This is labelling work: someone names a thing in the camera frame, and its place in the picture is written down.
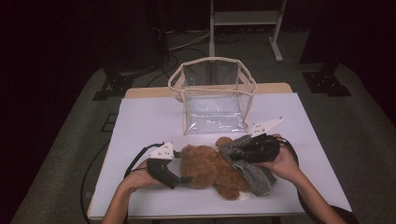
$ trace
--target forearm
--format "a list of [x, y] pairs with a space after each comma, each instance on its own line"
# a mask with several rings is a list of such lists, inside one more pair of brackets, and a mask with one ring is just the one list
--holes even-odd
[[126, 188], [123, 185], [117, 187], [111, 200], [110, 206], [107, 208], [103, 224], [122, 223], [128, 212], [128, 203], [131, 194], [135, 189]]
[[309, 210], [320, 220], [327, 224], [345, 223], [304, 174], [301, 174], [298, 181], [293, 181], [293, 184], [300, 192]]

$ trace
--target person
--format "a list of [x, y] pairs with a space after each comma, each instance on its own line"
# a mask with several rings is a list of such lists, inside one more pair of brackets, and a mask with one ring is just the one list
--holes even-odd
[[[280, 178], [288, 180], [297, 188], [305, 204], [311, 212], [324, 223], [345, 223], [345, 221], [329, 206], [308, 177], [298, 166], [287, 147], [281, 145], [279, 154], [273, 161], [255, 163], [265, 167]], [[103, 224], [122, 223], [128, 212], [128, 203], [133, 192], [151, 185], [162, 185], [145, 170], [147, 161], [143, 161], [118, 185], [116, 192], [107, 208]]]

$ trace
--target clear plastic bag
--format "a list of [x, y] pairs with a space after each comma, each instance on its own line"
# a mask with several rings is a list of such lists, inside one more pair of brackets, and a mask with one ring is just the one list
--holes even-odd
[[184, 105], [184, 134], [247, 132], [256, 82], [235, 59], [208, 57], [183, 63], [168, 87]]

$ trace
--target dark background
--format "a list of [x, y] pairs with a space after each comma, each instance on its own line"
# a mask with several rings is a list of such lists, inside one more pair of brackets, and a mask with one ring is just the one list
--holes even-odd
[[[140, 0], [8, 0], [0, 4], [0, 222], [7, 223], [90, 76], [105, 64], [129, 69], [158, 66], [166, 50], [149, 32], [158, 12]], [[208, 28], [208, 0], [163, 0], [162, 4], [165, 30]], [[268, 9], [277, 4], [275, 0], [217, 0], [216, 8]], [[301, 63], [323, 63], [335, 57], [361, 77], [396, 123], [395, 9], [390, 0], [289, 0], [282, 30], [311, 28]], [[127, 35], [136, 43], [122, 40]], [[136, 57], [134, 52], [141, 48], [147, 55]]]

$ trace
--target floor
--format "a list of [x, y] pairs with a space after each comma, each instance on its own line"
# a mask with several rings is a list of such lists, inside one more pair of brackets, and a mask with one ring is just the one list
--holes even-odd
[[[312, 93], [303, 72], [318, 71], [321, 64], [299, 64], [308, 32], [281, 32], [278, 45], [284, 57], [277, 63], [266, 31], [228, 35], [218, 39], [217, 56], [239, 59], [259, 83], [287, 82], [302, 100], [318, 139], [362, 224], [396, 220], [396, 129], [364, 89], [359, 76], [340, 64], [335, 71], [351, 96], [329, 97]], [[198, 34], [168, 34], [171, 47]], [[207, 56], [207, 42], [172, 52], [170, 61], [153, 73], [138, 77], [133, 87], [166, 86], [167, 76], [180, 63]], [[113, 114], [121, 97], [94, 101], [106, 81], [103, 70], [92, 74], [58, 134], [35, 182], [12, 223], [98, 223], [87, 211], [106, 143], [111, 138]], [[282, 223], [312, 223], [307, 216], [282, 217]], [[271, 223], [271, 218], [180, 219], [162, 223]], [[131, 223], [150, 223], [134, 220]]]

